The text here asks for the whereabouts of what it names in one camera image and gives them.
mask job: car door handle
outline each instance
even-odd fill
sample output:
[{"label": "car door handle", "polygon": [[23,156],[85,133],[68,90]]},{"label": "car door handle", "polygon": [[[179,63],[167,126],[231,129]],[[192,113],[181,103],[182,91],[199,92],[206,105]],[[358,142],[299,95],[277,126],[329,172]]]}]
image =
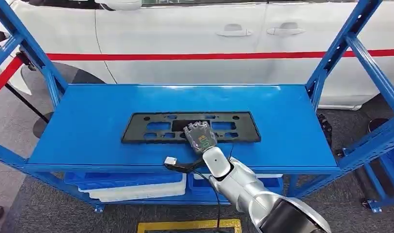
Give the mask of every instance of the car door handle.
[{"label": "car door handle", "polygon": [[287,36],[287,35],[301,34],[301,33],[304,33],[305,31],[306,30],[304,30],[302,28],[294,28],[294,29],[269,28],[269,29],[267,29],[267,34]]},{"label": "car door handle", "polygon": [[249,36],[253,34],[252,30],[243,29],[241,25],[237,23],[231,23],[224,26],[223,31],[216,32],[220,36]]},{"label": "car door handle", "polygon": [[267,29],[267,34],[270,35],[279,35],[279,36],[288,36],[288,35],[296,35],[304,33],[306,30],[299,28],[296,22],[285,22],[280,25],[278,28],[269,28]]}]

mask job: white car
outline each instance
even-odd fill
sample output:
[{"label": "white car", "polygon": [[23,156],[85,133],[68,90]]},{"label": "white car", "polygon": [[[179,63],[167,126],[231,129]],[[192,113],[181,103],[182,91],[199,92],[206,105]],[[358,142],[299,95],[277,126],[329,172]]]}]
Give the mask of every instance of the white car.
[{"label": "white car", "polygon": [[[105,83],[305,83],[356,5],[7,1],[46,53],[165,54],[131,56],[129,61],[56,61]],[[0,31],[6,31],[1,24]],[[375,60],[394,84],[394,1],[380,5],[359,38],[374,50]],[[169,60],[179,54],[185,54],[185,60]],[[192,60],[196,56],[201,60]],[[24,78],[17,74],[11,84],[31,94]],[[342,58],[326,81],[320,107],[355,110],[378,93],[355,57]]]}]

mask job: blue shelf frame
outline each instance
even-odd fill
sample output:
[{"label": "blue shelf frame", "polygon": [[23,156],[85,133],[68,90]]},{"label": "blue shelf frame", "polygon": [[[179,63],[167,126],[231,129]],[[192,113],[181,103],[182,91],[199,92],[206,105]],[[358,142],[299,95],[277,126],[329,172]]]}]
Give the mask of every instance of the blue shelf frame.
[{"label": "blue shelf frame", "polygon": [[[373,80],[387,103],[394,110],[394,87],[380,70],[367,49],[358,40],[357,35],[375,12],[381,0],[361,0],[357,3],[355,9],[341,28],[340,32],[332,42],[328,51],[325,53],[321,62],[318,64],[310,79],[305,84],[306,91],[310,97],[310,104],[316,111],[324,87],[324,82],[333,70],[335,65],[341,59],[342,55],[348,48],[351,48],[358,60],[361,62],[370,78]],[[15,49],[17,45],[21,45],[22,50],[28,56],[34,66],[36,66],[44,75],[48,90],[50,92],[53,108],[55,109],[60,103],[60,93],[67,90],[68,84],[61,77],[59,71],[55,68],[49,58],[46,56],[35,39],[31,36],[19,18],[12,11],[5,0],[0,0],[0,21],[10,32],[12,37],[8,43],[0,49],[0,65],[6,57]],[[332,181],[344,176],[350,171],[363,166],[364,164],[378,158],[380,155],[394,149],[394,118],[378,127],[373,132],[364,136],[360,141],[344,148],[345,157],[338,161],[335,169],[326,169],[324,167],[310,167],[308,170],[297,170],[294,167],[270,167],[270,173],[291,174],[290,187],[288,196],[304,197],[326,185]],[[13,153],[12,151],[0,145],[0,162],[11,166],[25,174],[28,174],[48,185],[66,192],[75,198],[78,198],[95,207],[97,212],[102,212],[105,203],[91,199],[88,194],[81,193],[77,187],[68,185],[63,180],[51,174],[58,171],[54,167],[45,167],[41,169],[38,166],[28,164],[28,160]],[[124,166],[81,166],[78,167],[79,172],[89,172],[95,169],[96,172],[123,172]],[[298,174],[317,174],[317,177],[310,182],[296,187]],[[125,203],[149,203],[149,204],[190,204],[186,202],[149,202],[149,201],[122,201],[113,202],[115,204]]]},{"label": "blue shelf frame", "polygon": [[[394,162],[391,160],[390,157],[394,157],[394,149],[380,156],[379,160],[382,168],[384,169],[392,185],[394,186]],[[381,213],[381,208],[383,206],[394,205],[394,196],[390,197],[386,194],[383,186],[377,178],[377,175],[374,173],[369,163],[366,163],[364,165],[364,169],[366,170],[368,177],[370,178],[372,184],[374,185],[374,188],[380,196],[380,200],[368,199],[368,207],[370,207],[373,213]]]}]

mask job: red stripe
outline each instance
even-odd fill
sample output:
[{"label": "red stripe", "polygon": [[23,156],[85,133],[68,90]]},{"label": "red stripe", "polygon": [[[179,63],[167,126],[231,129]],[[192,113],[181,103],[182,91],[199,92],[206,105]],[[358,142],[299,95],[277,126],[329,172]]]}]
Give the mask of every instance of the red stripe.
[{"label": "red stripe", "polygon": [[8,64],[6,69],[0,74],[0,90],[19,69],[19,67],[21,67],[21,65],[22,61],[18,57],[14,57],[14,59]]},{"label": "red stripe", "polygon": [[[393,50],[369,50],[373,57],[394,56]],[[296,59],[322,58],[325,52],[260,52],[260,53],[199,53],[199,54],[71,54],[47,53],[55,61],[149,61],[149,60],[233,60],[233,59]],[[355,57],[352,51],[343,57]]]}]

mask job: floor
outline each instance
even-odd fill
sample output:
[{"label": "floor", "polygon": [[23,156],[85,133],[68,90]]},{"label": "floor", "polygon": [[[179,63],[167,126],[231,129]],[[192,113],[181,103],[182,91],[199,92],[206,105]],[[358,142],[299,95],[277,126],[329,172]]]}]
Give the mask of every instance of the floor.
[{"label": "floor", "polygon": [[[72,77],[68,79],[72,81],[76,74],[78,76],[77,72],[68,70],[65,76]],[[29,75],[32,76],[29,85],[34,92],[27,98],[41,112],[49,112],[51,107],[42,77],[36,73]],[[358,140],[366,133],[371,118],[392,115],[381,98],[375,98],[358,111],[320,112],[326,115],[333,126],[333,149]],[[37,119],[6,89],[0,92],[0,144],[26,157],[37,142],[33,135]],[[365,173],[359,170],[315,192],[305,201],[327,219],[335,233],[394,233],[394,207],[385,207],[382,214],[372,214],[360,204],[360,199],[367,195],[376,196]],[[83,202],[1,164],[0,205],[7,212],[10,209],[4,221],[0,221],[2,233],[136,232],[138,222],[190,221],[216,217],[216,207],[212,206],[110,205],[104,214],[95,214],[92,207]],[[255,232],[247,217],[232,207],[223,208],[222,218],[239,218],[243,232]]]}]

